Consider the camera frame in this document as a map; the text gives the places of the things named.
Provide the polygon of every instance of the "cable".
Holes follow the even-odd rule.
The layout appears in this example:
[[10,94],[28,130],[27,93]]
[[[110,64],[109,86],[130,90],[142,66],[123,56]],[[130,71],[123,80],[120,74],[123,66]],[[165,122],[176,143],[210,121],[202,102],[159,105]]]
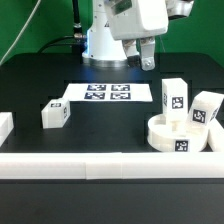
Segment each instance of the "cable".
[[74,16],[74,34],[75,33],[82,33],[82,25],[79,16],[79,3],[78,0],[72,0],[73,6],[73,16]]
[[50,44],[46,46],[45,48],[41,48],[38,53],[42,53],[45,49],[49,47],[58,47],[58,46],[77,46],[80,45],[80,43],[59,43],[59,44]]
[[49,41],[48,43],[46,43],[43,47],[40,48],[40,50],[37,53],[41,53],[42,51],[45,50],[45,48],[48,48],[49,45],[55,44],[59,41],[62,40],[69,40],[69,39],[74,39],[74,36],[64,36],[64,37],[60,37],[54,40]]
[[12,51],[12,49],[15,47],[15,45],[17,44],[17,42],[19,41],[20,37],[22,36],[22,34],[24,33],[24,31],[26,30],[27,26],[29,25],[31,19],[33,18],[34,14],[36,13],[39,5],[41,3],[41,0],[37,1],[37,4],[35,5],[33,11],[31,12],[29,18],[27,19],[26,23],[24,24],[22,30],[19,32],[18,36],[16,37],[15,41],[13,42],[13,44],[11,45],[11,47],[8,49],[8,51],[5,53],[5,55],[3,56],[3,58],[0,61],[0,66],[3,64],[5,58],[10,54],[10,52]]
[[161,36],[159,36],[159,39],[160,39],[160,42],[162,44],[163,52],[165,53],[166,52],[166,49],[165,49],[165,46],[164,46],[164,43],[163,43],[163,39],[162,39]]

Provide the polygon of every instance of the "white block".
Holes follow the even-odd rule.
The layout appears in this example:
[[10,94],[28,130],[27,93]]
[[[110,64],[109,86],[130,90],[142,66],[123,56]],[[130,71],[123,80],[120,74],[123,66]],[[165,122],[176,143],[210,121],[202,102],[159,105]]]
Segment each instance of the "white block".
[[51,100],[41,114],[43,128],[61,128],[71,115],[70,102],[63,98]]
[[187,83],[181,78],[162,79],[162,102],[167,122],[183,121],[188,113]]
[[208,134],[208,144],[214,152],[224,152],[224,129],[216,120],[211,121]]
[[0,113],[0,147],[12,131],[12,113]]
[[94,155],[86,161],[86,179],[121,179],[121,153]]
[[148,122],[149,144],[161,152],[199,152],[207,144],[208,131],[194,134],[186,131],[172,131],[166,125],[164,115],[152,117]]
[[208,130],[212,121],[222,104],[223,94],[202,91],[192,103],[186,120],[186,131],[191,133],[202,133]]

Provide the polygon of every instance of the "qr-like code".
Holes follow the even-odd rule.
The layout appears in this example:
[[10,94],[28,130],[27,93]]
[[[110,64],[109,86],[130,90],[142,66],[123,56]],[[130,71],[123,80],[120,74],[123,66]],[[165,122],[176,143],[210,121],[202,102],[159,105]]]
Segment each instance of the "qr-like code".
[[112,85],[111,91],[130,91],[130,85]]
[[85,100],[104,100],[105,93],[91,93],[88,92],[85,94]]
[[61,103],[52,103],[51,107],[61,107]]
[[163,96],[163,103],[165,106],[167,106],[167,95],[166,93],[164,93],[164,96]]
[[87,90],[88,91],[105,91],[106,88],[107,88],[107,85],[92,84],[92,85],[88,85]]
[[205,124],[206,112],[202,110],[193,110],[193,121]]
[[184,108],[184,98],[183,97],[172,97],[172,108],[173,109]]
[[130,93],[111,93],[110,99],[111,100],[130,100],[131,94]]
[[217,115],[217,113],[218,113],[218,110],[219,110],[219,108],[217,108],[217,109],[213,112],[212,117],[211,117],[211,120],[213,120],[213,119],[216,117],[216,115]]
[[175,151],[176,152],[188,152],[189,150],[189,142],[188,140],[178,140],[175,143]]
[[68,115],[68,110],[67,110],[67,107],[64,108],[64,118],[66,118]]

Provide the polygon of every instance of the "white cuboid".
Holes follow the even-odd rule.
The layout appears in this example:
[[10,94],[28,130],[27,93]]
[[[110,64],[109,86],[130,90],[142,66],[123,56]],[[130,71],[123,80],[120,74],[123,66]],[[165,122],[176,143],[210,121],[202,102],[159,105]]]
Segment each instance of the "white cuboid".
[[200,134],[209,129],[223,101],[223,94],[202,91],[192,103],[186,120],[186,131]]
[[185,131],[173,131],[166,124],[163,114],[152,117],[148,122],[149,144],[161,152],[199,152],[207,144],[208,131],[197,135]]
[[12,113],[0,113],[0,147],[14,127]]
[[163,114],[166,121],[183,121],[188,114],[187,83],[181,78],[162,79]]
[[214,152],[224,152],[224,129],[216,120],[211,121],[208,134],[208,144]]
[[43,128],[62,128],[71,115],[70,102],[60,98],[51,100],[41,111]]

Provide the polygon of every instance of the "white border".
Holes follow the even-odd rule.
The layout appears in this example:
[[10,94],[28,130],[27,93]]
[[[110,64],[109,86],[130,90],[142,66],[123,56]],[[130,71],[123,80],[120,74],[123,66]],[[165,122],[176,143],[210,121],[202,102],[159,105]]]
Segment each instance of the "white border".
[[224,153],[2,153],[0,179],[224,178]]

